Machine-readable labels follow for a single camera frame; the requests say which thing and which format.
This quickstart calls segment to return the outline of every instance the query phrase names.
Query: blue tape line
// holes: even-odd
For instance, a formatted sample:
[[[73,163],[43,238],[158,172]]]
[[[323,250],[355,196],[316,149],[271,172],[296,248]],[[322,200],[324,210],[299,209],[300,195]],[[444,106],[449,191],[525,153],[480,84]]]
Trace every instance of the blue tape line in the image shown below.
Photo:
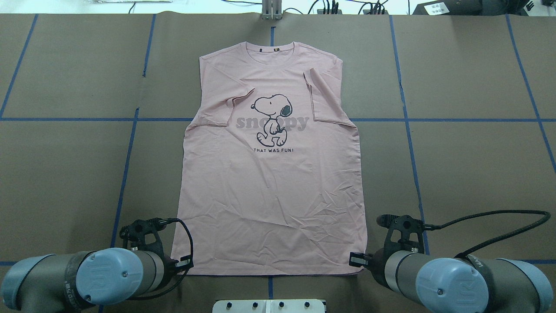
[[[147,76],[148,55],[151,52],[152,33],[155,30],[156,14],[152,15],[151,33],[148,35],[147,53],[145,54],[145,67],[143,68],[143,77]]]
[[[2,118],[2,121],[46,121],[46,122],[131,122],[132,118]]]
[[[522,122],[536,122],[536,119],[408,119],[409,122],[495,122],[495,123],[522,123]]]
[[[31,29],[29,30],[29,34],[27,34],[27,39],[25,40],[25,45],[23,45],[23,49],[21,54],[19,55],[19,60],[17,60],[16,69],[13,72],[12,80],[9,82],[8,91],[6,92],[6,96],[4,97],[4,102],[2,103],[2,108],[0,109],[0,119],[2,115],[4,115],[4,110],[6,109],[6,105],[8,104],[9,95],[12,93],[13,83],[16,81],[17,73],[19,72],[19,67],[21,66],[21,62],[23,61],[23,56],[25,55],[25,51],[27,51],[27,46],[29,46],[29,41],[31,40],[31,35],[33,35],[33,30],[35,25],[37,24],[38,14],[35,14],[33,19],[33,23],[31,23]]]
[[[455,122],[455,123],[465,123],[465,122],[495,122],[495,123],[536,123],[537,119],[442,119],[442,118],[432,118],[432,119],[419,119],[419,118],[352,118],[353,122]],[[546,119],[543,121],[554,122],[556,119]]]
[[[274,299],[274,283],[272,281],[272,276],[269,276],[269,299]]]
[[[132,122],[133,118],[0,118],[1,121],[92,121],[92,122]],[[139,122],[190,122],[193,118],[138,118]],[[538,119],[419,119],[419,118],[352,118],[353,122],[454,122],[454,123],[537,123]],[[544,123],[556,119],[541,119]]]
[[[529,264],[556,264],[556,260],[520,260]]]
[[[276,28],[276,26],[270,27],[270,46],[271,47],[274,47],[274,28]]]
[[[114,228],[112,229],[112,241],[110,247],[114,248],[116,245],[116,237],[118,235],[118,224],[120,223],[120,214],[122,212],[123,191],[126,189],[127,172],[130,168],[131,149],[133,148],[133,140],[135,139],[135,129],[137,128],[137,118],[139,117],[139,108],[135,110],[135,117],[133,118],[133,127],[131,128],[130,144],[127,147],[126,165],[123,168],[122,187],[120,188],[120,197],[118,199],[118,207],[116,209],[116,217],[114,219]]]
[[[556,173],[556,162],[554,161],[554,155],[552,154],[552,149],[550,148],[550,144],[548,143],[547,134],[544,131],[543,122],[540,119],[539,110],[537,109],[537,104],[535,103],[533,92],[531,91],[531,87],[529,86],[529,80],[527,79],[527,75],[525,74],[525,69],[523,68],[521,57],[519,56],[518,46],[515,44],[514,32],[512,30],[512,23],[510,22],[510,15],[508,14],[506,14],[506,23],[508,24],[508,31],[510,32],[510,38],[512,39],[512,45],[514,46],[515,57],[518,60],[519,69],[522,72],[523,81],[525,81],[525,86],[527,87],[527,93],[529,93],[529,98],[531,99],[531,104],[533,105],[533,110],[535,111],[537,122],[539,123],[540,132],[543,134],[544,144],[547,146],[548,155],[550,156],[550,162],[552,162],[552,169]]]
[[[392,34],[392,44],[394,47],[394,57],[396,59],[396,70],[398,72],[398,83],[400,86],[400,96],[401,102],[403,103],[404,109],[404,120],[405,120],[405,132],[408,136],[408,144],[409,144],[409,155],[411,157],[411,167],[413,168],[413,181],[415,183],[415,189],[417,190],[417,198],[419,200],[419,213],[421,214],[421,220],[425,222],[425,213],[423,212],[423,199],[421,197],[421,188],[419,187],[419,177],[417,176],[417,165],[415,164],[415,153],[413,152],[413,141],[411,140],[411,130],[409,128],[409,117],[408,117],[408,108],[405,105],[405,93],[404,88],[401,85],[401,69],[400,69],[400,59],[398,57],[398,46],[396,44],[396,33],[394,32],[394,20],[392,19],[392,15],[389,15],[390,18],[390,31]],[[423,232],[423,241],[425,245],[425,253],[427,255],[430,254],[429,251],[429,240],[427,238],[426,232]]]
[[[405,119],[396,118],[352,118],[352,122],[403,122]]]
[[[193,118],[140,118],[140,122],[190,122]]]

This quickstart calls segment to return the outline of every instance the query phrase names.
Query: cartoon dog print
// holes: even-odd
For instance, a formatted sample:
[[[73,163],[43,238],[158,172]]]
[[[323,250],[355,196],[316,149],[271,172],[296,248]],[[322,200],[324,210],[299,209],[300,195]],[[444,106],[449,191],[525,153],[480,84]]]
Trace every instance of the cartoon dog print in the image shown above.
[[[282,94],[260,97],[251,105],[252,109],[269,117],[263,127],[264,133],[257,133],[257,140],[263,146],[283,146],[287,140],[287,131],[278,123],[278,117],[291,115],[291,102]]]

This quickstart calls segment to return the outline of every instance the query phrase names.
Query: pink t-shirt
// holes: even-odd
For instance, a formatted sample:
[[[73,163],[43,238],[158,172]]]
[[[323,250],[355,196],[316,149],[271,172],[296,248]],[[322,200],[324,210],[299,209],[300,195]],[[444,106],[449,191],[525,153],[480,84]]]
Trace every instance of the pink t-shirt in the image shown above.
[[[359,132],[341,108],[342,61],[303,43],[242,42],[200,59],[178,217],[197,275],[358,272],[367,243]],[[176,227],[172,257],[189,253]]]

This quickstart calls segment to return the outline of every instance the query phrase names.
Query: sticker label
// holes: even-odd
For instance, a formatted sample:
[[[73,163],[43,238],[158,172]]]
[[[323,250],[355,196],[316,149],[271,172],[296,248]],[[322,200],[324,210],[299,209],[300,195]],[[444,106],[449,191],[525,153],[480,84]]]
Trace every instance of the sticker label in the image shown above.
[[[425,10],[429,15],[450,13],[450,10],[448,10],[448,7],[444,4],[444,2],[429,4],[428,6],[425,6]]]

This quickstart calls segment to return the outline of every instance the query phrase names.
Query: wire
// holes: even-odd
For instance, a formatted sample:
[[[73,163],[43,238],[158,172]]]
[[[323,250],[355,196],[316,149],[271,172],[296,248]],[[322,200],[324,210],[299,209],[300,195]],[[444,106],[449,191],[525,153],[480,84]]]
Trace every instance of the wire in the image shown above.
[[[466,220],[466,219],[472,219],[472,218],[476,218],[476,217],[482,217],[482,216],[494,215],[494,214],[504,214],[504,213],[539,214],[539,215],[544,215],[544,217],[541,218],[540,220],[538,220],[538,221],[532,223],[532,224],[529,224],[529,225],[525,226],[525,227],[522,227],[522,228],[520,228],[520,229],[516,229],[516,230],[514,230],[514,231],[512,231],[512,232],[509,232],[509,233],[506,233],[506,234],[504,234],[504,235],[501,235],[501,236],[498,236],[498,237],[489,239],[489,240],[487,240],[487,241],[484,241],[484,242],[482,242],[482,243],[480,243],[480,244],[478,244],[478,245],[476,245],[476,246],[474,246],[474,247],[472,247],[472,248],[470,248],[470,249],[465,250],[464,252],[458,254],[456,257],[459,257],[459,256],[466,256],[466,255],[468,255],[468,254],[470,254],[470,253],[473,253],[473,252],[475,252],[475,251],[477,251],[477,250],[479,250],[479,249],[481,249],[481,248],[484,248],[484,247],[486,247],[486,246],[488,246],[488,245],[490,245],[490,244],[493,244],[493,243],[495,243],[495,242],[499,242],[499,241],[502,241],[502,240],[504,240],[504,239],[508,239],[508,238],[510,238],[510,237],[513,237],[513,236],[519,235],[519,234],[521,234],[521,233],[524,233],[524,232],[526,232],[526,231],[528,231],[528,230],[530,230],[530,229],[533,229],[533,228],[535,228],[535,227],[537,227],[537,226],[540,226],[541,224],[543,224],[543,223],[545,223],[546,221],[548,221],[548,219],[550,219],[550,213],[548,213],[548,212],[546,212],[546,211],[537,211],[537,210],[498,210],[498,211],[490,211],[490,212],[478,213],[478,214],[474,214],[474,215],[469,215],[469,216],[461,217],[461,218],[455,219],[455,220],[453,220],[453,221],[451,221],[451,222],[448,222],[448,223],[443,224],[443,225],[440,225],[440,226],[431,225],[431,224],[424,224],[423,226],[424,226],[424,228],[425,228],[426,231],[434,231],[434,230],[437,230],[437,229],[442,229],[442,228],[444,228],[444,227],[448,227],[448,226],[450,226],[450,225],[459,223],[459,222],[464,221],[464,220]]]
[[[296,11],[298,11],[299,13],[303,14],[303,12],[299,11],[299,10],[296,9],[296,8],[287,8],[287,9],[284,9],[284,12],[286,12],[287,10],[296,10]]]
[[[363,8],[364,8],[367,4],[370,4],[370,5],[371,5],[371,10],[373,10],[373,4],[370,3],[370,2],[365,2],[365,4],[363,4],[363,5],[361,6],[361,8],[359,9],[359,12],[357,12],[357,14],[361,14],[361,11],[363,11]]]
[[[311,5],[311,7],[309,8],[309,12],[307,12],[307,14],[311,14],[311,10],[312,8],[315,6],[315,4],[320,1],[320,0],[315,0],[315,2],[313,2],[313,4]]]
[[[130,13],[131,13],[131,10],[133,10],[133,8],[135,8],[135,5],[136,5],[136,4],[137,4],[137,2],[134,2],[134,3],[133,3],[133,6],[131,6],[130,10],[127,11],[127,14],[130,14]]]
[[[232,0],[222,0],[224,2],[230,2],[230,3],[248,3],[248,4],[260,4],[262,5],[262,3],[258,3],[258,2],[248,2],[248,1],[232,1]]]
[[[183,226],[183,228],[185,229],[185,232],[187,233],[187,237],[189,238],[189,245],[190,245],[190,251],[191,251],[191,254],[190,254],[191,255],[191,262],[193,262],[193,238],[191,237],[191,233],[189,232],[189,229],[187,228],[187,225],[185,225],[185,223],[179,218],[169,218],[169,220],[171,220],[172,222],[180,223]],[[150,300],[150,299],[155,299],[155,298],[161,297],[161,296],[169,293],[170,291],[174,290],[181,283],[183,278],[185,278],[188,270],[189,269],[186,269],[183,272],[180,279],[178,279],[177,282],[172,287],[162,291],[161,293],[156,294],[156,295],[152,295],[152,296],[145,296],[145,297],[132,297],[132,298],[128,298],[128,300]]]

